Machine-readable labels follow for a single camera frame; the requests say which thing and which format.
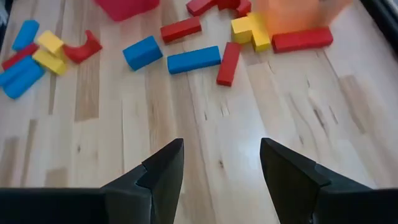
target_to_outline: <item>blue rectangular block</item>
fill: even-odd
[[[45,73],[45,70],[33,63],[28,69],[24,70],[17,78],[3,86],[6,95],[12,99],[17,99],[24,94],[37,80]]]
[[[190,70],[219,65],[221,63],[218,46],[185,52],[167,57],[170,74],[188,72]]]
[[[5,72],[0,74],[0,86],[6,85],[7,83],[18,78],[18,76],[20,76],[24,70],[27,70],[34,64],[35,61],[33,60],[32,56],[28,55],[24,57],[22,60],[20,60],[12,67],[8,68]]]
[[[35,39],[36,33],[39,30],[39,23],[35,20],[26,20],[19,33],[17,38],[12,45],[12,49],[15,51],[20,51],[24,49],[26,46],[31,44]]]
[[[124,49],[123,54],[133,70],[138,70],[163,57],[154,36],[147,37]]]

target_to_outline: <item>wooden block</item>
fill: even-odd
[[[63,75],[67,71],[67,65],[62,59],[42,49],[33,54],[33,59],[57,75]]]
[[[184,21],[176,22],[171,25],[160,28],[163,41],[169,43],[175,39],[185,37],[186,35],[194,34],[201,31],[199,17],[185,19]]]
[[[93,54],[99,52],[102,46],[94,34],[90,30],[86,30],[87,41],[80,47],[71,47],[69,45],[63,45],[63,53],[72,60],[79,64],[82,61],[88,59]]]
[[[239,6],[236,8],[236,17],[247,16],[249,12],[251,12],[251,2],[248,0],[241,0]]]
[[[133,70],[138,70],[163,57],[154,36],[123,50],[124,58]]]
[[[236,9],[240,4],[240,0],[216,0],[216,2],[218,10]]]
[[[314,49],[331,45],[333,36],[329,27],[276,34],[272,38],[275,53],[291,52],[294,50]]]
[[[250,42],[252,37],[250,18],[242,17],[239,19],[233,19],[231,21],[231,25],[234,42],[239,44],[245,44]]]
[[[167,67],[170,74],[188,72],[198,68],[219,65],[220,63],[220,51],[217,46],[167,57]]]
[[[35,43],[29,44],[27,47],[14,54],[10,59],[3,62],[2,68],[4,70],[7,70],[8,68],[12,67],[15,63],[22,60],[24,57],[28,55],[33,55],[37,49],[39,49],[39,46],[37,44]]]
[[[37,39],[37,42],[55,56],[62,57],[63,41],[51,31],[44,31],[44,33]]]
[[[17,38],[12,45],[12,49],[18,52],[31,44],[35,39],[39,26],[39,23],[35,20],[26,20],[19,30]]]
[[[187,9],[191,15],[200,16],[216,4],[216,0],[191,0],[187,3]]]
[[[45,73],[45,70],[35,63],[31,57],[29,59],[32,61],[30,66],[21,72],[17,78],[3,86],[5,94],[12,99],[19,98]]]
[[[218,71],[217,84],[232,86],[240,51],[240,44],[234,42],[226,43],[223,61],[221,62],[220,70]]]
[[[251,41],[256,52],[271,46],[260,14],[250,12],[246,17],[232,20],[231,25],[234,42],[245,44]]]
[[[0,74],[0,86],[4,86],[12,80],[16,79],[24,70],[28,69],[34,64],[32,56],[25,56],[22,60],[15,63],[9,69]]]

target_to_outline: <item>rectangular block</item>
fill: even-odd
[[[167,57],[167,67],[170,74],[188,72],[198,68],[219,65],[220,63],[220,51],[217,46]]]
[[[15,63],[19,62],[21,59],[28,55],[33,55],[36,50],[39,49],[39,46],[35,43],[29,44],[27,47],[24,49],[20,50],[16,54],[14,54],[10,59],[6,60],[5,62],[2,63],[2,68],[4,70],[7,70],[11,66],[13,66]]]
[[[12,80],[16,79],[24,70],[27,70],[34,64],[31,56],[26,56],[12,67],[0,74],[0,86],[4,86]]]
[[[44,31],[44,33],[37,39],[37,42],[41,46],[45,47],[51,54],[54,54],[57,57],[62,56],[63,41],[51,31]]]
[[[133,70],[138,70],[163,57],[154,36],[147,37],[124,49],[123,54]]]
[[[332,42],[333,36],[329,27],[320,27],[287,34],[276,34],[272,38],[272,47],[275,53],[283,53],[321,48],[329,46]]]
[[[226,43],[223,61],[221,62],[220,70],[218,71],[217,84],[232,86],[240,51],[240,44],[233,42]]]
[[[17,78],[3,86],[3,90],[8,97],[12,99],[19,98],[37,80],[43,77],[45,70],[32,59],[31,61],[33,63],[23,72],[21,72]]]
[[[165,43],[199,31],[201,31],[199,17],[185,19],[184,21],[176,22],[160,28],[160,33],[162,34],[162,38]]]
[[[241,0],[240,5],[236,8],[236,17],[244,17],[251,12],[251,2],[248,0]]]
[[[191,0],[187,3],[187,9],[191,15],[200,16],[216,4],[216,0]]]
[[[67,71],[67,65],[63,60],[42,49],[33,54],[33,59],[57,75],[63,75]]]
[[[35,20],[26,20],[19,30],[17,38],[12,45],[12,49],[18,52],[31,44],[35,39],[39,26],[40,24]]]

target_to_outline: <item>red rectangular block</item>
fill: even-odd
[[[276,34],[272,37],[272,47],[275,53],[321,48],[329,46],[332,42],[333,36],[329,27],[320,27],[288,34]]]
[[[248,0],[241,0],[240,5],[236,8],[236,17],[247,16],[249,12],[251,12],[251,2]]]
[[[217,84],[232,86],[240,51],[240,44],[234,42],[226,43],[223,60],[218,71]]]
[[[162,34],[162,38],[165,43],[199,31],[201,31],[199,17],[185,19],[184,21],[176,22],[160,28],[160,33]]]
[[[216,4],[216,0],[191,0],[187,3],[187,9],[191,15],[200,16]]]
[[[38,49],[39,49],[39,46],[37,44],[35,44],[35,43],[29,44],[27,47],[18,51],[16,54],[14,54],[10,59],[3,62],[1,64],[2,68],[4,70],[7,70],[11,66],[13,66],[15,63],[19,62],[22,58],[24,58],[28,55],[33,55],[36,52],[36,50],[38,50]]]

